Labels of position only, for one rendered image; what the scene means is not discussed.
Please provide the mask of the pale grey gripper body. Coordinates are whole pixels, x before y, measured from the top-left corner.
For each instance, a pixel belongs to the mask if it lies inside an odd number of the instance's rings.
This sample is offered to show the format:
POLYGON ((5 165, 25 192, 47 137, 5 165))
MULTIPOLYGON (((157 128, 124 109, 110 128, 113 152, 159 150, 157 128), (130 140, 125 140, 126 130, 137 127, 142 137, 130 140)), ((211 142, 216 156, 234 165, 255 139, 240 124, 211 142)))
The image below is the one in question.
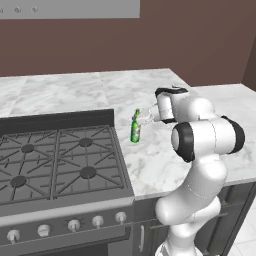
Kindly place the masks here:
POLYGON ((138 124, 147 125, 151 122, 159 121, 158 105, 154 104, 150 107, 142 108, 138 115, 138 124))

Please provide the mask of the green beer bottle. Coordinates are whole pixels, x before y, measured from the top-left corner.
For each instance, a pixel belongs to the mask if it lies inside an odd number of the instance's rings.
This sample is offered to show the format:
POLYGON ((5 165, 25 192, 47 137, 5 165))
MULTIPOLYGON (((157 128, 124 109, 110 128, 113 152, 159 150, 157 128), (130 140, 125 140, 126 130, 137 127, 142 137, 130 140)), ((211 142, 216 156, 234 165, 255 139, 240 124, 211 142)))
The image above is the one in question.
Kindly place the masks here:
POLYGON ((137 118, 139 114, 140 114, 140 110, 136 109, 134 112, 134 115, 132 116, 131 132, 130 132, 130 141, 132 143, 138 143, 140 140, 141 126, 137 122, 137 118))

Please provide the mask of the dark cabinet door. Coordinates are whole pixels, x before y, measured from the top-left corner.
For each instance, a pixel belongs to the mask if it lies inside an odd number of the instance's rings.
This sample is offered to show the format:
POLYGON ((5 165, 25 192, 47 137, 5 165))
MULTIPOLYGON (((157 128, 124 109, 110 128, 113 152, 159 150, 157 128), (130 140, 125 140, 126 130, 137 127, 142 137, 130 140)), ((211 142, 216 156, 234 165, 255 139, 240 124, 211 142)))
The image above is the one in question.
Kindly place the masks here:
POLYGON ((220 214, 197 233, 196 247, 203 256, 227 256, 256 196, 256 182, 224 187, 218 197, 220 214))
POLYGON ((133 229, 133 256, 155 256, 155 252, 160 244, 165 240, 169 227, 161 224, 155 213, 157 198, 138 200, 134 209, 134 229, 133 229), (140 226, 145 227, 144 249, 139 250, 140 226))

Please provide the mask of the grey gas stove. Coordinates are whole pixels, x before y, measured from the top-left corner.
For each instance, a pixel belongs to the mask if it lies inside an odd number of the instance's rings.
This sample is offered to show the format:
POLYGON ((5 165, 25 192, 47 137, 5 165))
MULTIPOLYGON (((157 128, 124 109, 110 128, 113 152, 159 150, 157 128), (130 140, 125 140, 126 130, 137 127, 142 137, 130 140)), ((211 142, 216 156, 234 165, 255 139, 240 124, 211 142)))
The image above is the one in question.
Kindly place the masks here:
POLYGON ((134 199, 113 110, 0 118, 0 256, 132 256, 134 199))

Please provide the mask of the white stove knob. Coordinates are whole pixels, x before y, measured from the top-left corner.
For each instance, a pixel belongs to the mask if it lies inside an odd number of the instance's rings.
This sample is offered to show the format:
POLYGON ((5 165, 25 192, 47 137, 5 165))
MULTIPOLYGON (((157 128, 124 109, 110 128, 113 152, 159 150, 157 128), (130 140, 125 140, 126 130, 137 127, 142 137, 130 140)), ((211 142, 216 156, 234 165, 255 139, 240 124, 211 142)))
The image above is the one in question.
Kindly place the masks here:
POLYGON ((48 237, 50 234, 50 226, 47 224, 40 225, 37 233, 40 237, 48 237))
POLYGON ((118 212, 116 215, 115 215, 115 219, 116 221, 119 223, 119 224, 123 224, 126 219, 127 219, 127 215, 125 212, 118 212))
POLYGON ((68 222, 68 229, 72 232, 76 232, 80 229, 80 221, 79 220, 71 220, 68 222))
POLYGON ((100 216, 100 215, 95 216, 95 217, 92 219, 92 224, 93 224, 97 229, 99 229, 99 228, 104 224, 103 217, 100 216))
POLYGON ((20 239, 20 231, 19 230, 10 230, 7 234, 7 239, 15 244, 20 239))

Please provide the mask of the grey range hood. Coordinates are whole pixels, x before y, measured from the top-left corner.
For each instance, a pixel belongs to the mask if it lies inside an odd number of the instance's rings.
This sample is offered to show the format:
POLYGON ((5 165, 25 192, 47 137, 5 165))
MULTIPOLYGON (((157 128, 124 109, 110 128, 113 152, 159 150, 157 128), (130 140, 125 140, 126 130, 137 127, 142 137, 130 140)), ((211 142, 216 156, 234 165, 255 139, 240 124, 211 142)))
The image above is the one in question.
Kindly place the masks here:
POLYGON ((0 0, 0 19, 139 18, 140 0, 0 0))

